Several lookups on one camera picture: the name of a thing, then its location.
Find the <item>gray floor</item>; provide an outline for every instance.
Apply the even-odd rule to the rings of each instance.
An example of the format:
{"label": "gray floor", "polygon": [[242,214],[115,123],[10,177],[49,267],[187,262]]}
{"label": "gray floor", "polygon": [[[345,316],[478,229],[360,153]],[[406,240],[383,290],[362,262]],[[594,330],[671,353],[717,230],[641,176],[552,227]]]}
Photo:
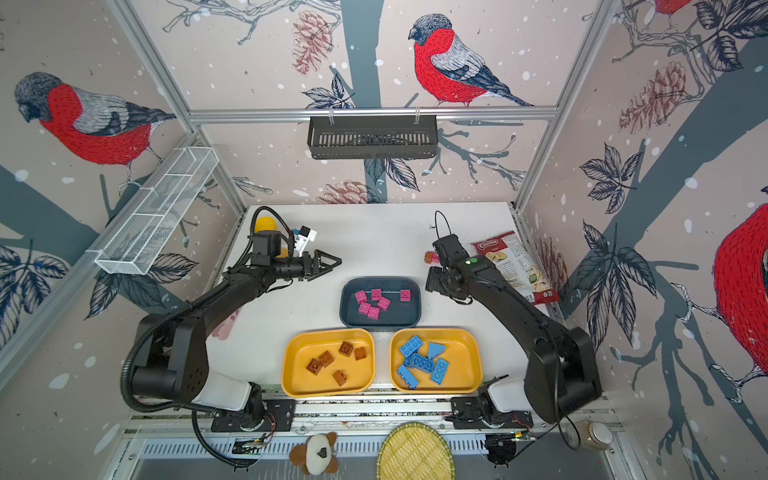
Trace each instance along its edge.
{"label": "gray floor", "polygon": [[[611,470],[603,453],[571,451],[559,435],[538,440],[510,463],[509,468],[493,468],[482,455],[457,455],[453,458],[458,480],[511,480],[513,478],[556,478],[557,480],[609,480]],[[327,480],[374,480],[376,457],[341,458],[339,471],[314,477]],[[265,460],[248,472],[237,473],[217,460],[147,460],[137,467],[133,480],[284,480],[306,477],[287,460]]]}

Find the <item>blue toy brick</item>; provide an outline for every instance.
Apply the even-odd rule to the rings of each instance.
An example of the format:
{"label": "blue toy brick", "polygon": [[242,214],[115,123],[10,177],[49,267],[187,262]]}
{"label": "blue toy brick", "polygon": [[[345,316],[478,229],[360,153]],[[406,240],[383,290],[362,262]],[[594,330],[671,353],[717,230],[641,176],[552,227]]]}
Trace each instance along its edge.
{"label": "blue toy brick", "polygon": [[418,352],[422,345],[424,345],[424,342],[422,342],[418,335],[414,335],[405,345],[400,347],[400,352],[402,356],[408,358],[411,353]]}
{"label": "blue toy brick", "polygon": [[418,353],[411,354],[409,358],[413,368],[419,369],[422,372],[432,373],[432,370],[435,369],[435,363],[432,360],[428,360]]}
{"label": "blue toy brick", "polygon": [[411,353],[406,357],[405,360],[402,361],[402,364],[407,366],[408,368],[413,368],[413,356],[418,355],[418,353]]}
{"label": "blue toy brick", "polygon": [[432,372],[432,376],[429,377],[434,383],[442,385],[442,380],[445,378],[445,372],[448,371],[449,363],[443,359],[437,359],[435,362],[435,371]]}
{"label": "blue toy brick", "polygon": [[406,383],[408,388],[413,390],[419,385],[419,381],[416,379],[416,377],[413,376],[413,374],[408,371],[408,369],[401,365],[397,368],[397,374],[400,375],[400,378],[403,379],[403,381]]}
{"label": "blue toy brick", "polygon": [[429,349],[427,350],[427,358],[434,360],[436,356],[441,356],[444,351],[445,345],[440,345],[439,343],[430,343]]}

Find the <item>bird head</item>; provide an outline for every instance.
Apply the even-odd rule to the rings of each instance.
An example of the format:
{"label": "bird head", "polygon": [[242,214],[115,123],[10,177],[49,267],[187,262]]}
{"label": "bird head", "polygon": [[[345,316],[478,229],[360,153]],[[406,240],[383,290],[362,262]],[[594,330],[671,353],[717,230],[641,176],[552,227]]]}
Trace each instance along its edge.
{"label": "bird head", "polygon": [[416,20],[413,28],[411,28],[411,32],[408,34],[408,39],[415,41],[419,46],[423,47],[433,33],[443,28],[448,30],[453,28],[448,17],[439,13],[430,13]]}
{"label": "bird head", "polygon": [[48,94],[61,85],[61,80],[42,71],[29,74],[17,85],[14,92],[18,111],[29,122],[36,118],[40,121],[51,121],[51,110],[48,108]]}

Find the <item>white table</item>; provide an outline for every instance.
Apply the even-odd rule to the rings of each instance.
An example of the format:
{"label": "white table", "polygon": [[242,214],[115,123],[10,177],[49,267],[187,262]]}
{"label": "white table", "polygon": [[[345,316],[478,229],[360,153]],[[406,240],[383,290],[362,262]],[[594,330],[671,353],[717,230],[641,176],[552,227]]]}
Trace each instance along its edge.
{"label": "white table", "polygon": [[[227,258],[233,265],[247,244],[251,207]],[[506,203],[283,205],[274,210],[292,228],[306,225],[317,238],[306,251],[319,249],[341,257],[343,263],[312,282],[297,282],[243,306],[224,341],[207,340],[210,366],[221,373],[262,386],[279,385],[283,354],[290,340],[311,330],[342,329],[339,301],[342,288],[359,276],[404,276],[422,289],[422,318],[418,327],[449,326],[468,330],[477,339],[483,376],[509,374],[522,379],[528,359],[517,340],[482,304],[456,305],[453,300],[424,290],[429,266],[424,253],[436,240],[435,210],[448,218],[453,233],[474,255],[471,242],[515,230]],[[439,218],[441,235],[448,228]],[[392,333],[373,333],[376,341],[374,386],[391,387],[389,340]]]}

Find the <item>jar lid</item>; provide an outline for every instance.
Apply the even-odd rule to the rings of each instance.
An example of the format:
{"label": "jar lid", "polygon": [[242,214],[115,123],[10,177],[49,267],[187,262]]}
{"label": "jar lid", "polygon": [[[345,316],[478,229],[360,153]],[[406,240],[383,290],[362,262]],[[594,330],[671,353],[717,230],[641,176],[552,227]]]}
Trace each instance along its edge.
{"label": "jar lid", "polygon": [[609,445],[614,440],[613,432],[603,422],[592,422],[589,425],[589,436],[603,445]]}

